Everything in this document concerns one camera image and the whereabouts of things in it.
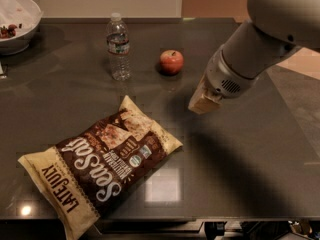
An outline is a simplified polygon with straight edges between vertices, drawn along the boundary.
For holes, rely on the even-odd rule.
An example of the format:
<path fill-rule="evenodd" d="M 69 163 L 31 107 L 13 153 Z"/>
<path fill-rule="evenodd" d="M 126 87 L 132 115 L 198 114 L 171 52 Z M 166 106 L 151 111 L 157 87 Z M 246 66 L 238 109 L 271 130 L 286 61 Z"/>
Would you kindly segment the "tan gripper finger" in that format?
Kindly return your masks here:
<path fill-rule="evenodd" d="M 222 100 L 222 96 L 213 93 L 207 84 L 206 75 L 203 75 L 188 105 L 190 111 L 199 115 L 218 109 Z"/>

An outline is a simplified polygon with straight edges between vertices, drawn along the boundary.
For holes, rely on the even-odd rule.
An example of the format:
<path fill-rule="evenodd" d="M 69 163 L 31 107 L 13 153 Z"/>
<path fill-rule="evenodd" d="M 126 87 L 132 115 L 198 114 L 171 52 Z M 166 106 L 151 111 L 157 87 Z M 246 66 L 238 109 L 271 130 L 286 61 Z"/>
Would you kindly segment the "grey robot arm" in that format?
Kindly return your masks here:
<path fill-rule="evenodd" d="M 189 110 L 211 112 L 300 49 L 319 50 L 320 0 L 247 0 L 247 11 L 249 18 L 208 61 Z"/>

